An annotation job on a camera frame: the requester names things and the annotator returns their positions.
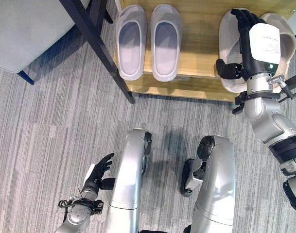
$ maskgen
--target gray chair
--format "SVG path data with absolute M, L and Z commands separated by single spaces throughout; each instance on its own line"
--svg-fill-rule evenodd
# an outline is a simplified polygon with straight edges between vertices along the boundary
M 0 0 L 0 68 L 33 85 L 23 69 L 73 25 L 59 0 Z

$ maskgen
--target white label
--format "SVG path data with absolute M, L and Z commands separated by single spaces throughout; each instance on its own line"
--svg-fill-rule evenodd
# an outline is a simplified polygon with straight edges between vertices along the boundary
M 251 55 L 262 62 L 279 64 L 279 29 L 265 23 L 254 25 L 249 31 Z

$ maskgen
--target shoe rack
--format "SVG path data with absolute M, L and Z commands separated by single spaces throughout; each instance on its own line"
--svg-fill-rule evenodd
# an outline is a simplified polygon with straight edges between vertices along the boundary
M 261 16 L 278 13 L 286 18 L 296 10 L 296 0 L 116 0 L 122 9 L 141 5 L 148 18 L 148 34 L 144 74 L 135 81 L 126 81 L 131 92 L 209 100 L 234 101 L 238 95 L 226 91 L 220 82 L 215 62 L 219 56 L 219 24 L 224 14 L 235 7 L 244 7 Z M 175 7 L 183 21 L 182 45 L 177 77 L 159 82 L 152 75 L 150 19 L 153 9 L 161 4 Z

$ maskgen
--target pair of slippers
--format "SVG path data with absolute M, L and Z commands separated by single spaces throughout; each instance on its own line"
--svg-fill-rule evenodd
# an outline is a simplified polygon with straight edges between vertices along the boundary
M 144 9 L 130 5 L 116 24 L 119 72 L 125 80 L 136 80 L 143 73 L 147 19 Z M 161 81 L 173 80 L 178 72 L 182 20 L 171 5 L 158 5 L 151 17 L 153 76 Z
M 219 57 L 223 59 L 226 64 L 241 63 L 242 55 L 240 54 L 240 34 L 238 32 L 237 19 L 230 12 L 231 11 L 228 11 L 222 18 L 219 27 Z M 268 24 L 279 29 L 281 58 L 275 76 L 283 74 L 285 79 L 288 79 L 289 62 L 296 50 L 296 38 L 293 31 L 283 16 L 268 13 L 261 16 L 261 18 Z M 246 82 L 243 78 L 236 80 L 221 79 L 221 82 L 223 87 L 230 92 L 240 93 L 247 89 Z M 281 91 L 278 84 L 273 85 L 273 91 L 277 93 Z

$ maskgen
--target striped carpet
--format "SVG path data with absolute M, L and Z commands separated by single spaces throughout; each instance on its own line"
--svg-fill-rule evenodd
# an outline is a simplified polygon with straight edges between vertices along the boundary
M 109 12 L 116 17 L 114 1 Z M 102 38 L 115 47 L 114 25 Z M 126 132 L 152 133 L 141 196 L 140 229 L 181 233 L 191 224 L 196 193 L 180 195 L 184 161 L 201 138 L 219 134 L 236 150 L 234 233 L 296 233 L 296 211 L 282 190 L 278 162 L 232 103 L 135 94 L 127 102 L 74 27 L 26 70 L 34 86 L 0 70 L 0 233 L 51 233 L 62 223 L 59 200 L 78 195 L 91 163 L 114 152 L 117 173 Z M 296 55 L 289 75 L 296 74 Z M 296 125 L 296 99 L 282 103 Z M 86 232 L 103 232 L 111 191 L 100 191 L 101 216 Z

